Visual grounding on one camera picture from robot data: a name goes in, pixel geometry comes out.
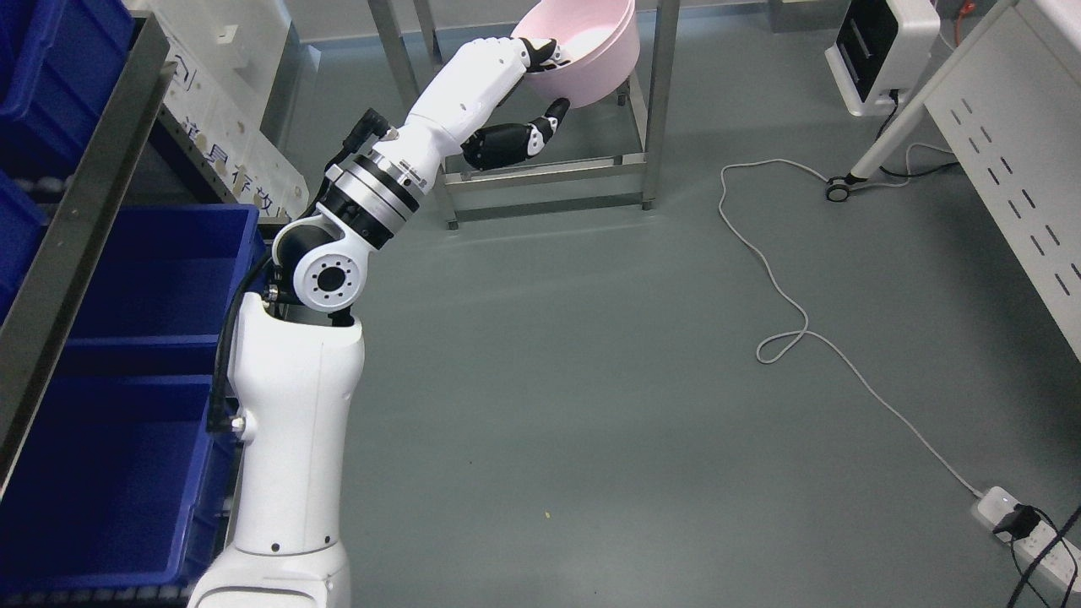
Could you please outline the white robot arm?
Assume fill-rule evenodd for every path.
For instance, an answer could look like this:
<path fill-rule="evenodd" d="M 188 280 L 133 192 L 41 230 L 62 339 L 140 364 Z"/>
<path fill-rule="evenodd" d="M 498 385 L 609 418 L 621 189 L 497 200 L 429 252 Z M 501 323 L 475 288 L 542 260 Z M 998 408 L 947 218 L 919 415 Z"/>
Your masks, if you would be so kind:
<path fill-rule="evenodd" d="M 341 542 L 346 423 L 366 347 L 349 310 L 368 257 L 401 230 L 457 143 L 409 116 L 393 138 L 332 166 L 325 200 L 273 239 L 275 288 L 329 326 L 295 323 L 244 291 L 229 339 L 228 380 L 243 442 L 233 536 L 193 585 L 192 607 L 347 607 Z"/>

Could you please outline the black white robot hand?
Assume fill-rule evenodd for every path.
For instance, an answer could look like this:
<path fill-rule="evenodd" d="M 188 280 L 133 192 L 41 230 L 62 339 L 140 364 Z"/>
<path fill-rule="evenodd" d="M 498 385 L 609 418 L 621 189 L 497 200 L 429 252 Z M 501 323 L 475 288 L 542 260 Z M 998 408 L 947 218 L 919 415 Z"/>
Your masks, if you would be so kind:
<path fill-rule="evenodd" d="M 378 144 L 395 162 L 433 173 L 451 155 L 480 171 L 536 157 L 563 123 L 570 100 L 555 100 L 533 120 L 488 125 L 528 72 L 551 72 L 570 57 L 555 39 L 490 37 L 461 47 L 410 108 L 398 137 Z"/>

